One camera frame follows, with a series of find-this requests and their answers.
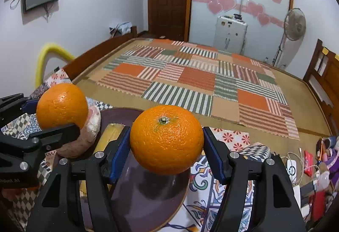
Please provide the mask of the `orange fruit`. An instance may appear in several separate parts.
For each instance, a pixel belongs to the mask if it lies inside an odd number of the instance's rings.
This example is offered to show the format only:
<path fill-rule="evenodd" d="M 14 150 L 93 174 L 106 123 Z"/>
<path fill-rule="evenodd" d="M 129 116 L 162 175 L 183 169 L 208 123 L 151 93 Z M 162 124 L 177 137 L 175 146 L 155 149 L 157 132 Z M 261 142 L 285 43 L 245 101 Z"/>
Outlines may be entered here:
<path fill-rule="evenodd" d="M 133 122 L 133 156 L 146 170 L 176 175 L 188 170 L 203 150 L 202 126 L 186 109 L 158 105 L 143 111 Z"/>
<path fill-rule="evenodd" d="M 74 84 L 52 86 L 39 99 L 36 119 L 41 129 L 51 129 L 70 123 L 83 128 L 89 107 L 83 92 Z"/>

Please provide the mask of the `green sugarcane piece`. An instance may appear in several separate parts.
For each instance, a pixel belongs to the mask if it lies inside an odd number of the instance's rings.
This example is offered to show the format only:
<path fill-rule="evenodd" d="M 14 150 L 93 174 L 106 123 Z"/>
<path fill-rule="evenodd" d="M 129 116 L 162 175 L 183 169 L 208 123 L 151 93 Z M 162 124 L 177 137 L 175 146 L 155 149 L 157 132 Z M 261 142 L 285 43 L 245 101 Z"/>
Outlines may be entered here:
<path fill-rule="evenodd" d="M 109 142 L 117 140 L 124 127 L 123 124 L 109 124 L 102 133 L 94 153 L 104 151 Z"/>

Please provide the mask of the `red small packet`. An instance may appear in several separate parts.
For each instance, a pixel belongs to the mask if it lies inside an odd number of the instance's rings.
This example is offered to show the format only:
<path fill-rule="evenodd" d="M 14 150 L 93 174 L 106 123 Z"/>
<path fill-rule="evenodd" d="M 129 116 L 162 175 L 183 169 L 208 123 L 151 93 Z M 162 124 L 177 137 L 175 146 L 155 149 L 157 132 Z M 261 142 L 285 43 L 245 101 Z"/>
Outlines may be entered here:
<path fill-rule="evenodd" d="M 313 175 L 313 155 L 308 151 L 304 151 L 304 168 L 303 173 L 308 177 Z"/>

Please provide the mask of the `yellow foam tube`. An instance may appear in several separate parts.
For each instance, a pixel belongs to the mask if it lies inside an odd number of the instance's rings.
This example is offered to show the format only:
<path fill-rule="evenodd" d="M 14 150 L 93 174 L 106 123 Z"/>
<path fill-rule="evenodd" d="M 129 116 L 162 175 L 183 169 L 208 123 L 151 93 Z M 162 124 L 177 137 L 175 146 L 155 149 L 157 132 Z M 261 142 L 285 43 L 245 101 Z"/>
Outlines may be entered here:
<path fill-rule="evenodd" d="M 39 87 L 43 83 L 45 69 L 47 63 L 52 59 L 57 58 L 63 60 L 66 63 L 70 63 L 75 59 L 75 56 L 70 52 L 55 43 L 47 43 L 41 49 L 41 52 L 37 58 L 37 66 L 35 72 L 35 88 Z"/>

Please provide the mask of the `dark purple plate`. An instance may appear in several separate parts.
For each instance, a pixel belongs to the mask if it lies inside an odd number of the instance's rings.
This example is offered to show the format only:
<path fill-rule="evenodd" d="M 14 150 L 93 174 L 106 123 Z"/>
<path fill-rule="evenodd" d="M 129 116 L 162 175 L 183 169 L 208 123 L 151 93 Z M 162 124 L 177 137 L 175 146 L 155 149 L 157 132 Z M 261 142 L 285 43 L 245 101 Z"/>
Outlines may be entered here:
<path fill-rule="evenodd" d="M 108 185 L 115 222 L 121 231 L 158 231 L 181 208 L 190 171 L 164 176 L 139 165 L 130 152 L 117 184 Z"/>

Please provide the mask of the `striped patchwork mat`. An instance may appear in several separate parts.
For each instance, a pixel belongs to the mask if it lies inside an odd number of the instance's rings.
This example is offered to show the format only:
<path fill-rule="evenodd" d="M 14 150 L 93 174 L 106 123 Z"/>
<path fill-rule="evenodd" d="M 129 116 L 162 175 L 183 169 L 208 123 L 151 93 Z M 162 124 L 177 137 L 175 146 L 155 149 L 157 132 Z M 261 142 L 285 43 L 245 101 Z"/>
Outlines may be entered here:
<path fill-rule="evenodd" d="M 168 39 L 135 40 L 90 78 L 159 104 L 299 137 L 271 68 L 242 55 Z"/>

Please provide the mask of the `white appliance box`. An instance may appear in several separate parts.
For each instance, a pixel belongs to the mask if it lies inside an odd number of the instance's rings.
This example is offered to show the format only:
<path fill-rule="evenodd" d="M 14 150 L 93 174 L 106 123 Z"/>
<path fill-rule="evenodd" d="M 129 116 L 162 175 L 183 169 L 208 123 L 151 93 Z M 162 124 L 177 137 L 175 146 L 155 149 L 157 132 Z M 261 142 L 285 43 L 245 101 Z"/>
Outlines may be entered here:
<path fill-rule="evenodd" d="M 213 47 L 229 53 L 241 54 L 245 46 L 248 25 L 240 14 L 219 16 L 215 25 Z"/>

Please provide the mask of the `white standing fan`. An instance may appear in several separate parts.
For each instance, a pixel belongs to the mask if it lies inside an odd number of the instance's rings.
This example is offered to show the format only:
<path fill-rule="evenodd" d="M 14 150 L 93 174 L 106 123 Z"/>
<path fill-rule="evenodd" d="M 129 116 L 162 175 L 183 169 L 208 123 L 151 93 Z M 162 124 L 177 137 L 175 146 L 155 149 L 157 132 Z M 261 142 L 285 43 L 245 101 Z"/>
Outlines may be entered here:
<path fill-rule="evenodd" d="M 284 33 L 281 38 L 278 50 L 272 60 L 272 66 L 277 67 L 280 58 L 283 55 L 283 49 L 286 40 L 300 40 L 306 32 L 306 17 L 300 8 L 292 8 L 286 14 L 283 22 Z"/>

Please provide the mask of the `wooden bed frame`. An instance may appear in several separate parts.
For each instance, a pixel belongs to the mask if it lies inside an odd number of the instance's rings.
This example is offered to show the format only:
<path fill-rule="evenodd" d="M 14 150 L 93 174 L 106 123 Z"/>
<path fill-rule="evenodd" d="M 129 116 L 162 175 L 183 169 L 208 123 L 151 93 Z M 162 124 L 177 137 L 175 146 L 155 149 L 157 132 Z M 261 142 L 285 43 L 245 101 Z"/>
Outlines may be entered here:
<path fill-rule="evenodd" d="M 131 32 L 121 36 L 115 36 L 83 53 L 63 67 L 63 70 L 72 81 L 92 64 L 116 50 L 120 45 L 137 37 L 137 27 L 132 26 Z"/>

